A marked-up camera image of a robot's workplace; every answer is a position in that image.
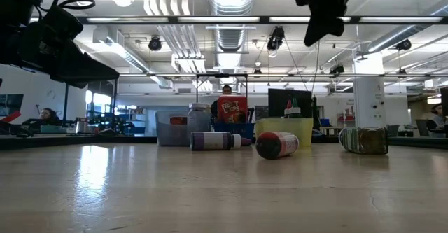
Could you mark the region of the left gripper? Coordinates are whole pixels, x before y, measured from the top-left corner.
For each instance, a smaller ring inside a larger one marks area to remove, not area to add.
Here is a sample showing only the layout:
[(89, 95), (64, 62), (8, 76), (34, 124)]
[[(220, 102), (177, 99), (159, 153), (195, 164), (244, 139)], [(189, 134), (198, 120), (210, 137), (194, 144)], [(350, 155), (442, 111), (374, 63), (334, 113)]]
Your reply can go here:
[(52, 80), (78, 88), (119, 78), (115, 69), (91, 58), (73, 41), (39, 22), (26, 27), (0, 25), (0, 64), (43, 72)]

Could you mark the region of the green food colouring bottle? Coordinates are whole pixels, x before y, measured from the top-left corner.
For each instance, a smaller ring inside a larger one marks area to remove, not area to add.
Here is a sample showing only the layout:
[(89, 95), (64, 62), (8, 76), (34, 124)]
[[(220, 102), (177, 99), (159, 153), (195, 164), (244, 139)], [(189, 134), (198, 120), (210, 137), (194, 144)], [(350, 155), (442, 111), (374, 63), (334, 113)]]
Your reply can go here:
[(290, 118), (303, 118), (301, 108), (298, 106), (298, 101), (296, 98), (292, 101), (292, 106), (290, 108)]

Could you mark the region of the red froot loops box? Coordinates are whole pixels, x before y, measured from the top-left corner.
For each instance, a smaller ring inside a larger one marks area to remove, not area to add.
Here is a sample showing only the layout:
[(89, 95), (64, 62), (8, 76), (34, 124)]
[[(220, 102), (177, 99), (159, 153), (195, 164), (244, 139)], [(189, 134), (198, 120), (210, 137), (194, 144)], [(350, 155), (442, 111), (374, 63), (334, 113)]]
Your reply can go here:
[(221, 123), (247, 123), (247, 98), (240, 95), (222, 95), (218, 98), (218, 121)]

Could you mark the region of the square herb jar green label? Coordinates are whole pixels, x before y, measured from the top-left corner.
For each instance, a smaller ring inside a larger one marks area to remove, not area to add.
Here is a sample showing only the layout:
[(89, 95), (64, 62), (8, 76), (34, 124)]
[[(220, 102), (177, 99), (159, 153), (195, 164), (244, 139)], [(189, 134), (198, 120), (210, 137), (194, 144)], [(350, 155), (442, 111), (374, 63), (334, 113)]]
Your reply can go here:
[(388, 134), (385, 127), (345, 127), (338, 136), (339, 143), (350, 153), (387, 155)]

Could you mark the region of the purple food colouring bottle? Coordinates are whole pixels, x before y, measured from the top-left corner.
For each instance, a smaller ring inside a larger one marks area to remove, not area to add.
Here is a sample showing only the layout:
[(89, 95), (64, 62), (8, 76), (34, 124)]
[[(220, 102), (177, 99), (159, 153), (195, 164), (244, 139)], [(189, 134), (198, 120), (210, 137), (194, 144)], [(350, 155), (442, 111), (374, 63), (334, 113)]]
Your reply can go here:
[(251, 144), (251, 139), (229, 132), (192, 132), (190, 137), (192, 151), (232, 150)]

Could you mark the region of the dark background panel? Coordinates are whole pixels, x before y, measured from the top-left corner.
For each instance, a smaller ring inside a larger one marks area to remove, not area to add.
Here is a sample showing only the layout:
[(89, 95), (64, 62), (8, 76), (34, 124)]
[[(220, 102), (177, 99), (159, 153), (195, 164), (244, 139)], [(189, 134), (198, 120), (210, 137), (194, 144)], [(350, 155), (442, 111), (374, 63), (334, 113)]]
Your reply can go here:
[(23, 94), (0, 94), (0, 117), (20, 111), (23, 97)]

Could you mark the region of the black computer monitor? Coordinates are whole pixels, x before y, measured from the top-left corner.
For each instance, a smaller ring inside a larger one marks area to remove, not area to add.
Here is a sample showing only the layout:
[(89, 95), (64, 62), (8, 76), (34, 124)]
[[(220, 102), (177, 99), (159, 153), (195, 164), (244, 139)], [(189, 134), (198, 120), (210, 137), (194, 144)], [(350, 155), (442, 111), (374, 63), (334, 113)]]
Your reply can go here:
[(268, 89), (268, 110), (270, 118), (284, 117), (288, 100), (296, 98), (304, 118), (312, 117), (312, 94), (303, 90)]
[(443, 115), (448, 117), (448, 86), (440, 89), (442, 112)]

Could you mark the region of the red background cart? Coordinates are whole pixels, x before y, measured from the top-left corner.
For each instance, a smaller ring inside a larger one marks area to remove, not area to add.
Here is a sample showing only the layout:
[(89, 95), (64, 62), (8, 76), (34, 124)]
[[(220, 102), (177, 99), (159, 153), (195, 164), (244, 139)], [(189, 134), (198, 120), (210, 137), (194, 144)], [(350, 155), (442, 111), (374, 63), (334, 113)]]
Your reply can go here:
[(355, 127), (356, 120), (355, 115), (350, 113), (340, 113), (337, 115), (337, 126), (338, 127)]

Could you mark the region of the yellow plastic bin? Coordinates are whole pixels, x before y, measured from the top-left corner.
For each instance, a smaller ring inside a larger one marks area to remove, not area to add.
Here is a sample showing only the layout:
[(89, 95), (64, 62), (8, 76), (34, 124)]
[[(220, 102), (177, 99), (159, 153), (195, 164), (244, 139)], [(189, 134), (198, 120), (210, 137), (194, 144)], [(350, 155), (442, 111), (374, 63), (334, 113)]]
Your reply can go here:
[(300, 146), (308, 148), (312, 143), (313, 120), (311, 118), (265, 118), (255, 123), (255, 135), (263, 132), (288, 132), (296, 135)]

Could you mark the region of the LED light bar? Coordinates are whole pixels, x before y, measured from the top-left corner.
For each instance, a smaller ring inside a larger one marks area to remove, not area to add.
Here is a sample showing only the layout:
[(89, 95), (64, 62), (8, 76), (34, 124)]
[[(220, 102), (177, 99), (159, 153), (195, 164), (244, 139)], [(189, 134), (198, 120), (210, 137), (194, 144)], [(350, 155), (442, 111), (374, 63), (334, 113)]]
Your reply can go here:
[[(307, 16), (80, 16), (82, 24), (307, 24)], [(448, 25), (448, 16), (350, 16), (344, 24)]]

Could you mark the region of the grey plastic bin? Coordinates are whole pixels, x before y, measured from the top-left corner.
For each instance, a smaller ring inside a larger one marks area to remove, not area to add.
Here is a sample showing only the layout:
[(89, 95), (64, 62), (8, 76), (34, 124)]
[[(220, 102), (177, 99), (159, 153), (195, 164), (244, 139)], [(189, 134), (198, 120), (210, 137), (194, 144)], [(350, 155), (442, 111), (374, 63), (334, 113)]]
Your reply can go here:
[(187, 111), (158, 111), (155, 114), (157, 144), (159, 146), (182, 147), (189, 146), (190, 139), (187, 125), (171, 125), (170, 117), (188, 116)]

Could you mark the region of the blue plastic basket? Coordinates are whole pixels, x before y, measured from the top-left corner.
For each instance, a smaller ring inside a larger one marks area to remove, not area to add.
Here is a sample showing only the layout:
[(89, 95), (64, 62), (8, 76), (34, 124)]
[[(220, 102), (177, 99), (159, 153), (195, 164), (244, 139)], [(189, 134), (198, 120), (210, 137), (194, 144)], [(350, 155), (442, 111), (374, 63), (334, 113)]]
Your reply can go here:
[(215, 132), (229, 132), (239, 134), (242, 138), (252, 139), (254, 135), (254, 123), (215, 123), (213, 124)]

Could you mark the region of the white rectangular ceiling duct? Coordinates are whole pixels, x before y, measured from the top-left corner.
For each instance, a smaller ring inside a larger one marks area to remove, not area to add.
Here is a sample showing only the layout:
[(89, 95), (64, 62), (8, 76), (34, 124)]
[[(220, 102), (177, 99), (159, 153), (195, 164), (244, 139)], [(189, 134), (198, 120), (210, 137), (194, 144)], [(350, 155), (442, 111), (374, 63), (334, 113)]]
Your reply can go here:
[(119, 30), (113, 32), (108, 27), (99, 26), (93, 31), (93, 43), (101, 44), (101, 51), (113, 53), (125, 60), (138, 72), (146, 74), (151, 80), (158, 84), (161, 89), (173, 89), (171, 80), (161, 76), (155, 76), (155, 72), (150, 69), (149, 64), (138, 56), (131, 48), (125, 45), (125, 36)]

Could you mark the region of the grey round ceiling duct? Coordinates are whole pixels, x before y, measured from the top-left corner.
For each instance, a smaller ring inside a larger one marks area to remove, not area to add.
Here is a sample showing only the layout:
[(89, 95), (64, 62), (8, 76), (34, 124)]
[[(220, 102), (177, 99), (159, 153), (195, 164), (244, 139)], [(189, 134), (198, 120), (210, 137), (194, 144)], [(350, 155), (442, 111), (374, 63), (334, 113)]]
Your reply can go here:
[(385, 48), (389, 48), (392, 45), (395, 45), (403, 40), (405, 40), (408, 37), (408, 28), (404, 29), (396, 29), (392, 32), (389, 32), (385, 34), (384, 36), (381, 36), (377, 40), (371, 42), (367, 46), (367, 52), (379, 52), (381, 50), (384, 50)]

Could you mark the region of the black aluminium table frame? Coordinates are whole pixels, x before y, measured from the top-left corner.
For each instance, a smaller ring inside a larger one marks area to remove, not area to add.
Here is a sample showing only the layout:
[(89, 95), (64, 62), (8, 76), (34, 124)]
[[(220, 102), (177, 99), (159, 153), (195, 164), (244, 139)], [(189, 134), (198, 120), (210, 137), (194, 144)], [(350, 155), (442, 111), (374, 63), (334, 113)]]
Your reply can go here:
[[(71, 146), (97, 143), (157, 143), (155, 137), (99, 137), (99, 136), (61, 136), (61, 137), (0, 137), (0, 150), (40, 148), (51, 146)], [(448, 139), (429, 137), (388, 137), (390, 146), (431, 148), (448, 150)]]

